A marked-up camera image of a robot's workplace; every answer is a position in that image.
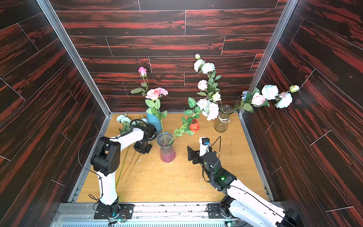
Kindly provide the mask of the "teal ceramic vase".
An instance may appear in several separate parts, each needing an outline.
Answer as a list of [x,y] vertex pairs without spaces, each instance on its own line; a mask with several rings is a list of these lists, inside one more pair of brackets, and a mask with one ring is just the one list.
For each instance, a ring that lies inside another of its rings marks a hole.
[[155,126],[157,132],[160,133],[162,131],[161,120],[157,116],[154,115],[154,114],[159,114],[160,111],[158,109],[153,108],[153,107],[149,107],[146,110],[146,112],[147,112],[148,124],[151,124],[151,125]]

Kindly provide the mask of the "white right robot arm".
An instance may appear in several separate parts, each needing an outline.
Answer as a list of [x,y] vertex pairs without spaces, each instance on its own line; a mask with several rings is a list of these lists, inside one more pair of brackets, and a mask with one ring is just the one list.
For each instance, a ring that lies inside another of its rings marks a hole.
[[225,197],[220,211],[226,218],[238,218],[253,227],[302,227],[303,223],[293,209],[287,211],[263,199],[245,186],[236,176],[221,166],[217,153],[210,146],[200,150],[187,147],[188,160],[202,167],[202,176]]

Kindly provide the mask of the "pink carnation flower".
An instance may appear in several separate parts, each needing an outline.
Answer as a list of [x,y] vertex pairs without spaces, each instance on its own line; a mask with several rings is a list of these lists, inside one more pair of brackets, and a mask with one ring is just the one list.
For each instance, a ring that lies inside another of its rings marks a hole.
[[159,95],[163,95],[163,96],[167,96],[168,95],[168,91],[164,88],[157,88],[157,91],[159,93]]

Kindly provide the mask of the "blue carnation flower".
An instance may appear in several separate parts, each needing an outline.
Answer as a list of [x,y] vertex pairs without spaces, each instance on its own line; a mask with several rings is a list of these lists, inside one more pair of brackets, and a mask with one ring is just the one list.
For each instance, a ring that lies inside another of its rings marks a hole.
[[135,166],[141,161],[142,158],[142,154],[135,151],[132,159],[130,160],[129,164],[126,166],[126,168],[124,170],[122,170],[122,174],[120,177],[120,180],[122,182],[124,182],[125,184],[128,183],[129,178],[131,176],[131,173],[133,171],[133,169],[135,168]]

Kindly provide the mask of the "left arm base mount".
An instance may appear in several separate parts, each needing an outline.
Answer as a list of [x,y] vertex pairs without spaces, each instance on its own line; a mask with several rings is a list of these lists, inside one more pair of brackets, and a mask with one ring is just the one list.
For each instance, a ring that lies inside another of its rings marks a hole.
[[135,205],[132,203],[119,203],[116,199],[111,205],[99,201],[95,210],[94,219],[131,219]]

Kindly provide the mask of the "blue pink glass vase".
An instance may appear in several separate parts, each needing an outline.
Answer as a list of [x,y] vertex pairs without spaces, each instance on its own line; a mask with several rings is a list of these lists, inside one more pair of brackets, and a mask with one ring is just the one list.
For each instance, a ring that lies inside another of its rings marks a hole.
[[176,152],[173,148],[173,137],[169,132],[162,132],[157,137],[157,143],[160,146],[160,158],[165,163],[170,163],[176,158]]

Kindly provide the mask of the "small blue flower sprig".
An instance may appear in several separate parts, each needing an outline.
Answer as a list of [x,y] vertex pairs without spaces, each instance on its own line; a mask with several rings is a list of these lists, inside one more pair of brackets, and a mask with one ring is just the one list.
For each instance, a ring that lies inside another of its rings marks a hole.
[[[123,134],[125,134],[127,132],[130,132],[131,131],[131,126],[148,124],[148,120],[147,120],[147,118],[145,116],[142,115],[139,119],[142,120],[143,123],[141,123],[140,121],[136,121],[136,122],[132,123],[132,120],[127,116],[126,113],[120,114],[119,116],[117,116],[116,121],[123,125],[123,127],[121,129],[119,129],[120,134],[123,135]],[[126,167],[126,170],[124,171],[123,169],[124,169],[124,166],[125,166],[125,163],[126,163],[126,158],[128,156],[129,150],[130,150],[130,146],[127,147],[126,154],[124,156],[124,161],[123,161],[123,164],[122,164],[122,168],[121,168],[119,177],[118,177],[118,179],[116,181],[116,186],[118,186],[120,180],[123,179],[124,175],[128,171],[128,169],[129,169],[129,167],[130,167],[131,163],[133,162],[134,157],[136,155],[136,152],[135,152],[133,157],[130,160],[129,165]]]

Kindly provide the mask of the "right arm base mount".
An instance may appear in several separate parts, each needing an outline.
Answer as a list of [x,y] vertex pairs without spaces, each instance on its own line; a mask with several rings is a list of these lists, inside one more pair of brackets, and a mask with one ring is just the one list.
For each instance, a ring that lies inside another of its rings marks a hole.
[[239,218],[247,220],[243,203],[244,201],[240,198],[226,195],[219,203],[207,204],[206,211],[209,218]]

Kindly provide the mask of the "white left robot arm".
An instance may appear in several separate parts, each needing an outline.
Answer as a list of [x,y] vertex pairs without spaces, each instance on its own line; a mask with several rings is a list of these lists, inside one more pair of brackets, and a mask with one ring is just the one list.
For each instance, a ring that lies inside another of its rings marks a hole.
[[97,208],[108,217],[115,217],[121,211],[116,192],[115,174],[120,165],[121,151],[134,144],[140,154],[148,154],[152,148],[150,142],[158,135],[155,126],[136,124],[131,130],[121,135],[97,140],[96,149],[90,163],[98,176],[100,198]]

